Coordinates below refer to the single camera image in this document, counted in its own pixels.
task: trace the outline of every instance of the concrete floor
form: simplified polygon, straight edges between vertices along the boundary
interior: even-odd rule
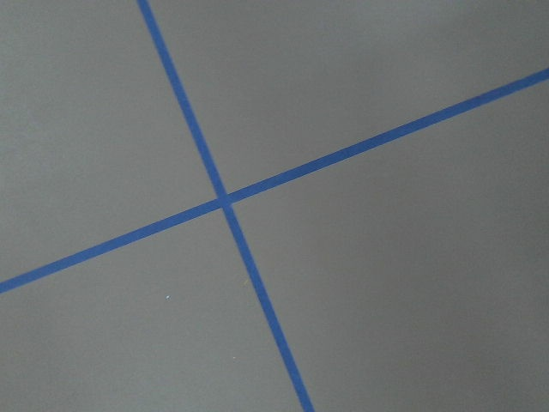
[[[547,1],[150,6],[229,193],[549,65]],[[239,199],[258,299],[138,4],[0,39],[2,412],[549,409],[549,82]]]

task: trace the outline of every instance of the grey floor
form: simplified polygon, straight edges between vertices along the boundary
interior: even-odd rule
[[[167,1],[228,192],[549,66],[549,2]],[[549,82],[234,204],[314,410],[549,410]],[[137,3],[0,9],[0,285],[215,199]],[[0,410],[300,411],[221,210],[0,294]]]

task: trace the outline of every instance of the blue line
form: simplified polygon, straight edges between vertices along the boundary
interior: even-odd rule
[[[244,265],[248,271],[251,283],[256,290],[257,298],[261,304],[263,313],[265,314],[265,318],[267,319],[268,326],[271,329],[276,345],[281,353],[282,360],[284,360],[284,364],[290,376],[290,380],[292,381],[293,388],[296,391],[298,399],[301,403],[301,407],[304,412],[314,412],[311,399],[309,398],[305,384],[301,379],[301,375],[293,358],[292,351],[288,346],[284,332],[282,331],[281,325],[276,317],[275,309],[273,308],[271,300],[267,294],[267,289],[263,284],[261,275],[259,274],[259,270],[256,266],[256,262],[251,254],[250,248],[244,236],[244,232],[242,231],[242,227],[238,222],[238,218],[234,213],[229,197],[226,194],[225,186],[223,185],[220,173],[214,162],[214,157],[210,153],[206,139],[204,139],[200,125],[198,124],[195,113],[190,105],[187,93],[184,90],[183,83],[179,79],[178,72],[173,64],[170,53],[167,50],[166,43],[160,32],[160,28],[154,19],[153,11],[148,4],[148,0],[137,0],[137,2],[147,24],[148,31],[153,39],[154,45],[156,46],[160,60],[164,65],[166,75],[172,85],[173,93],[176,95],[181,112],[183,113],[185,121],[189,126],[190,133],[193,136],[196,147],[202,157],[202,162],[206,167],[212,186],[214,187],[215,193],[220,201],[220,205],[223,208],[227,224],[231,229],[232,236],[237,244],[240,256],[244,261]]]
[[[52,275],[61,270],[65,270],[71,266],[75,266],[76,264],[81,264],[82,262],[86,262],[91,258],[96,258],[100,255],[104,255],[109,251],[114,251],[115,249],[118,249],[133,242],[137,242],[138,240],[147,238],[148,236],[151,236],[158,232],[163,232],[171,227],[185,223],[186,221],[196,219],[197,217],[220,209],[220,207],[221,206],[219,201],[211,200],[192,209],[188,209],[184,212],[177,213],[176,215],[162,219],[161,221],[156,221],[155,223],[140,227],[139,229],[118,236],[117,238],[110,239],[106,242],[92,246],[84,251],[79,251],[73,255],[63,257],[62,259],[56,260],[55,262],[52,262],[40,268],[31,270],[27,273],[23,273],[22,275],[12,277],[11,279],[0,282],[0,294],[3,294],[15,288],[19,288],[30,282],[38,281],[38,279],[41,279],[48,275]]]
[[[273,189],[276,186],[284,185],[285,183],[301,178],[306,174],[324,169],[325,167],[344,161],[350,157],[359,155],[385,143],[389,143],[401,137],[410,135],[418,130],[422,130],[434,124],[443,122],[444,120],[453,118],[464,112],[469,112],[477,107],[491,103],[494,100],[501,99],[509,94],[516,93],[525,88],[529,88],[535,84],[546,81],[547,79],[549,79],[549,69],[533,73],[530,76],[526,76],[515,82],[508,83],[500,88],[494,88],[489,92],[464,100],[453,106],[446,107],[438,112],[424,116],[423,118],[418,118],[410,123],[403,124],[402,126],[385,131],[384,133],[363,140],[362,142],[355,143],[347,148],[342,148],[334,153],[326,154],[325,156],[305,163],[304,165],[294,167],[293,169],[286,170],[285,172],[246,186],[228,195],[229,200],[231,203],[239,202],[247,197],[252,197],[263,191]]]

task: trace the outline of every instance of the blue stripe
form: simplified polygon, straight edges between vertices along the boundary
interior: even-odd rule
[[[212,200],[196,206],[195,208],[185,210],[185,212],[177,213],[176,215],[167,217],[161,221],[156,221],[150,225],[140,227],[139,229],[123,234],[122,236],[118,236],[117,238],[107,240],[106,242],[92,246],[84,251],[79,251],[74,255],[56,260],[46,266],[42,266],[27,273],[23,273],[22,275],[12,277],[7,281],[0,282],[0,294],[8,292],[11,289],[19,288],[30,282],[38,281],[38,279],[45,276],[65,270],[71,266],[75,266],[76,264],[81,264],[91,258],[104,255],[109,251],[114,251],[119,247],[137,242],[140,239],[147,238],[148,236],[167,230],[170,227],[180,225],[186,221],[196,219],[199,216],[206,215],[207,213],[217,209],[220,209],[220,203],[217,200]]]
[[[215,193],[220,201],[220,205],[223,208],[227,224],[231,229],[232,236],[237,244],[240,256],[244,261],[244,265],[248,271],[251,283],[256,290],[256,296],[259,299],[259,303],[261,304],[263,313],[267,319],[268,326],[271,329],[271,333],[273,334],[276,345],[281,353],[282,360],[284,360],[284,365],[286,366],[290,380],[292,381],[293,388],[296,391],[304,412],[314,412],[311,399],[309,398],[305,384],[301,379],[301,375],[293,358],[292,351],[288,346],[284,332],[282,331],[281,325],[276,317],[275,309],[273,308],[267,294],[267,289],[263,285],[262,278],[259,274],[259,270],[257,269],[256,262],[251,254],[248,243],[246,242],[242,227],[240,226],[237,216],[232,209],[232,205],[226,194],[225,186],[223,185],[219,171],[215,166],[214,158],[210,153],[206,140],[204,139],[200,125],[196,120],[195,113],[192,110],[192,106],[190,105],[189,98],[184,90],[183,83],[179,79],[178,72],[175,69],[170,53],[167,50],[166,43],[160,32],[160,28],[154,19],[153,11],[151,10],[147,0],[137,0],[137,2],[143,14],[143,18],[147,23],[148,30],[151,34],[154,45],[156,46],[160,60],[164,65],[166,75],[172,85],[173,93],[176,95],[181,112],[184,115],[187,125],[189,126],[190,133],[193,136],[196,147],[202,157],[202,162],[206,167],[212,186],[214,187]]]
[[[342,148],[334,153],[326,154],[325,156],[305,163],[304,165],[294,167],[293,169],[286,170],[285,172],[254,183],[253,185],[246,186],[231,193],[229,195],[229,200],[232,203],[235,203],[246,199],[247,197],[255,196],[263,191],[273,189],[276,186],[284,185],[285,183],[301,178],[306,174],[324,169],[325,167],[344,161],[350,157],[359,155],[385,143],[389,143],[401,137],[410,135],[418,130],[422,130],[434,124],[443,122],[444,120],[453,118],[464,112],[469,112],[477,107],[491,103],[494,100],[501,99],[509,94],[523,90],[524,88],[532,87],[533,85],[547,79],[549,79],[549,69],[539,71],[515,82],[508,83],[500,88],[494,88],[493,90],[479,96],[464,100],[461,103],[446,107],[438,112],[424,116],[423,118],[418,118],[417,120],[403,124],[402,126],[381,133],[380,135],[355,143],[347,148]]]

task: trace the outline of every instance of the blue tape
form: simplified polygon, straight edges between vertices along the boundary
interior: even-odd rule
[[[502,97],[508,96],[509,94],[513,94],[525,88],[529,88],[547,79],[549,79],[549,69],[538,71],[537,73],[533,73],[532,75],[526,76],[515,82],[508,83],[500,88],[494,88],[493,90],[479,96],[464,100],[453,106],[446,107],[438,112],[424,116],[423,118],[418,118],[410,123],[403,124],[402,126],[381,133],[380,135],[355,143],[347,148],[342,148],[334,153],[327,154],[319,159],[305,163],[304,165],[286,170],[285,172],[254,183],[253,185],[246,186],[231,193],[229,195],[229,200],[232,203],[239,202],[247,197],[252,197],[263,191],[273,189],[276,186],[284,185],[285,183],[301,178],[306,174],[324,169],[325,167],[344,161],[350,157],[359,155],[385,143],[389,143],[401,137],[410,135],[415,131],[433,126],[434,124],[443,122],[444,120],[453,118],[464,112],[469,112],[477,107],[491,103],[494,100],[501,99]]]
[[[98,245],[92,246],[84,251],[79,251],[73,255],[63,257],[62,259],[56,260],[50,264],[42,266],[40,268],[31,270],[22,275],[12,277],[7,281],[0,282],[0,294],[8,292],[9,290],[19,288],[23,285],[26,285],[30,282],[38,281],[45,276],[52,275],[61,270],[65,270],[76,264],[81,264],[86,262],[89,259],[96,258],[100,255],[104,255],[109,251],[114,251],[122,246],[126,246],[130,243],[137,242],[143,238],[147,238],[158,232],[163,232],[170,227],[174,227],[196,219],[202,215],[213,212],[214,210],[220,209],[220,203],[218,200],[212,200],[210,202],[203,203],[195,208],[185,210],[184,212],[177,213],[176,215],[162,219],[161,221],[156,221],[150,225],[140,227],[132,232],[118,236],[117,238],[107,240],[106,242],[100,243]]]
[[[273,338],[281,353],[282,360],[284,361],[284,365],[286,366],[290,380],[292,381],[293,388],[296,391],[299,402],[301,403],[301,407],[304,412],[314,412],[311,399],[309,398],[305,384],[301,379],[301,375],[293,358],[292,351],[288,346],[284,332],[282,331],[281,325],[276,317],[275,309],[273,308],[271,300],[267,294],[267,289],[263,284],[261,275],[256,266],[256,262],[251,254],[251,250],[244,236],[244,232],[242,231],[242,227],[238,222],[238,218],[234,213],[231,202],[226,194],[226,189],[223,185],[223,181],[221,180],[220,173],[215,165],[214,157],[208,148],[206,139],[204,139],[202,130],[198,124],[195,113],[192,110],[187,93],[184,90],[183,83],[179,79],[178,72],[176,71],[175,65],[173,64],[170,53],[166,47],[160,28],[154,19],[153,11],[151,10],[147,0],[137,0],[137,2],[147,24],[148,31],[153,39],[154,45],[156,46],[160,60],[162,61],[162,65],[164,66],[164,70],[166,71],[166,75],[172,85],[173,93],[175,93],[181,112],[184,115],[187,125],[189,126],[190,134],[192,135],[196,148],[202,157],[202,162],[206,167],[206,171],[208,172],[208,176],[212,182],[212,186],[214,187],[215,194],[220,201],[227,224],[231,229],[231,233],[237,244],[240,256],[244,261],[244,266],[246,267],[250,281],[256,291],[256,296],[259,299],[259,303],[262,307],[265,318],[267,319],[268,326],[271,329]]]

